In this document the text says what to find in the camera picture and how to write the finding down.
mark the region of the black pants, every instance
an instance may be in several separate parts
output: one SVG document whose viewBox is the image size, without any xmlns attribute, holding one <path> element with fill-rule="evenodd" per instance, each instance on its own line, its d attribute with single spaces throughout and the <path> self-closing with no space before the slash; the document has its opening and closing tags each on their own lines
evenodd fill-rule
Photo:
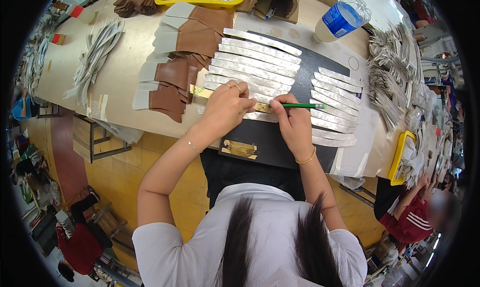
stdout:
<svg viewBox="0 0 480 287">
<path fill-rule="evenodd" d="M 290 194 L 294 200 L 305 200 L 299 170 L 230 158 L 212 149 L 204 150 L 200 159 L 207 177 L 210 208 L 223 188 L 241 183 L 273 186 Z"/>
<path fill-rule="evenodd" d="M 375 196 L 375 206 L 373 212 L 375 218 L 380 219 L 387 213 L 393 202 L 403 191 L 403 185 L 391 186 L 390 180 L 379 177 L 377 183 L 377 194 Z"/>
<path fill-rule="evenodd" d="M 89 207 L 98 202 L 97 198 L 92 194 L 85 197 L 83 200 L 75 202 L 70 207 L 71 217 L 75 224 L 85 224 L 88 226 L 92 234 L 98 239 L 103 248 L 111 248 L 113 246 L 112 241 L 105 234 L 105 232 L 93 222 L 87 223 L 84 211 L 87 211 Z"/>
<path fill-rule="evenodd" d="M 33 99 L 30 101 L 30 114 L 33 117 L 36 117 L 39 114 L 40 106 L 33 102 Z"/>
</svg>

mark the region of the red shirt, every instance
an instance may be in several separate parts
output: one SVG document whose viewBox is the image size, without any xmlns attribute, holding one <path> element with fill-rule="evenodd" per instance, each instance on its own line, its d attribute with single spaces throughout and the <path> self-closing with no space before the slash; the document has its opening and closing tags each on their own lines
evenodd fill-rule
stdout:
<svg viewBox="0 0 480 287">
<path fill-rule="evenodd" d="M 103 254 L 103 248 L 95 235 L 85 224 L 76 224 L 70 239 L 65 231 L 57 226 L 58 247 L 65 260 L 79 274 L 90 274 L 95 260 Z"/>
<path fill-rule="evenodd" d="M 427 221 L 427 201 L 418 195 L 412 199 L 397 220 L 393 215 L 385 213 L 380 223 L 387 232 L 392 234 L 399 242 L 415 243 L 428 237 L 434 232 Z"/>
</svg>

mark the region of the red floor stripe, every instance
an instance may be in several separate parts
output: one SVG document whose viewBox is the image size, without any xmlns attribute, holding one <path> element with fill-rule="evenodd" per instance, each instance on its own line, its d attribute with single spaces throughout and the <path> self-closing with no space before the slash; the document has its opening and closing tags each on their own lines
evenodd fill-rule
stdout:
<svg viewBox="0 0 480 287">
<path fill-rule="evenodd" d="M 52 150 L 57 169 L 59 184 L 65 200 L 71 199 L 82 187 L 88 186 L 85 161 L 74 152 L 73 146 L 73 116 L 71 110 L 61 109 L 62 117 L 51 118 L 50 131 L 52 135 Z M 77 196 L 69 207 L 85 198 L 88 191 L 82 191 L 81 197 Z"/>
</svg>

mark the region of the pen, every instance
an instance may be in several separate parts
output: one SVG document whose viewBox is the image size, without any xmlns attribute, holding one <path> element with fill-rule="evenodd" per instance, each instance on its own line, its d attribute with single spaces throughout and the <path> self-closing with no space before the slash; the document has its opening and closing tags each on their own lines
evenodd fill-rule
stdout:
<svg viewBox="0 0 480 287">
<path fill-rule="evenodd" d="M 282 103 L 285 108 L 313 108 L 324 110 L 327 105 L 324 103 Z"/>
</svg>

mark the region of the yellow plastic tray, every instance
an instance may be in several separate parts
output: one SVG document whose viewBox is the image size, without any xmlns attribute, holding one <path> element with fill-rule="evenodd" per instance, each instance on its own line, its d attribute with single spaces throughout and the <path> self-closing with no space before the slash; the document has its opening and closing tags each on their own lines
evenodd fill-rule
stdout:
<svg viewBox="0 0 480 287">
<path fill-rule="evenodd" d="M 231 8 L 233 11 L 233 7 L 242 3 L 244 0 L 232 0 L 232 1 L 221 1 L 221 0 L 155 0 L 156 5 L 166 5 L 172 6 L 177 2 L 187 2 L 193 5 L 200 5 L 204 7 L 208 7 L 211 9 L 220 9 L 220 8 Z"/>
<path fill-rule="evenodd" d="M 397 168 L 400 164 L 400 159 L 402 158 L 403 147 L 405 146 L 405 138 L 409 136 L 413 139 L 414 142 L 417 142 L 417 137 L 412 134 L 410 131 L 405 131 L 405 133 L 400 134 L 398 138 L 398 145 L 396 146 L 396 153 L 395 158 L 393 158 L 392 168 L 390 168 L 390 172 L 388 173 L 388 179 L 390 180 L 391 186 L 401 185 L 405 181 L 403 177 L 394 179 L 395 173 L 397 172 Z"/>
</svg>

